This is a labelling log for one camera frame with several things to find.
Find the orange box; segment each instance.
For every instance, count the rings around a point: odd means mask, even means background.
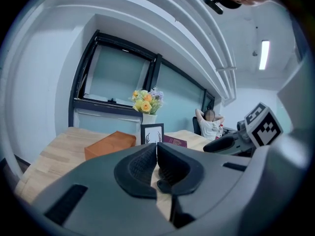
[[[104,139],[84,148],[85,160],[114,153],[136,145],[136,137],[116,131]]]

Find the white wall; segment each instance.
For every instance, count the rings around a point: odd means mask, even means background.
[[[55,101],[56,135],[59,135],[68,128],[68,107],[72,82],[81,56],[96,31],[95,16],[91,17],[83,29],[79,27],[77,30],[79,34],[64,61],[57,84]]]
[[[91,28],[83,31],[93,14],[69,16],[66,9],[48,10],[47,16],[28,32],[28,41],[14,68],[11,102],[7,104],[14,152],[30,163],[56,137],[56,128],[60,132],[67,125],[66,89],[72,81],[62,85],[62,80],[73,79],[80,53],[94,32]]]
[[[45,0],[40,6],[37,6],[39,1],[30,1],[26,5],[28,9],[21,11],[15,19],[6,36],[5,43],[1,47],[0,144],[1,151],[5,155],[11,171],[17,177],[21,177],[23,173],[13,154],[14,151],[19,149],[17,134],[15,134],[12,123],[13,113],[11,106],[16,77],[15,72],[19,63],[19,57],[29,40],[30,32],[38,26],[39,19],[44,17],[46,8],[50,7],[54,1],[56,0]]]
[[[276,113],[277,111],[277,92],[263,89],[238,88],[237,99],[228,106],[221,107],[220,114],[225,117],[223,125],[236,129],[236,124],[244,120],[253,108],[262,102]]]

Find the bottle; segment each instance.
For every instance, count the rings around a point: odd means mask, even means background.
[[[218,129],[218,132],[217,132],[217,137],[216,139],[219,139],[221,138],[223,135],[223,124],[220,125],[219,129]]]

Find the orange flower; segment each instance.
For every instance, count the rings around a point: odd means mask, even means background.
[[[143,100],[151,102],[152,101],[152,95],[150,95],[148,93],[146,96],[143,97]]]
[[[141,105],[141,110],[145,113],[150,112],[152,109],[152,106],[150,105],[150,103],[148,101],[144,101]]]

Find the fluorescent light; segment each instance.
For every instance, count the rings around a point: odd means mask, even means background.
[[[262,46],[259,70],[265,70],[269,54],[270,41],[262,41],[261,44]]]

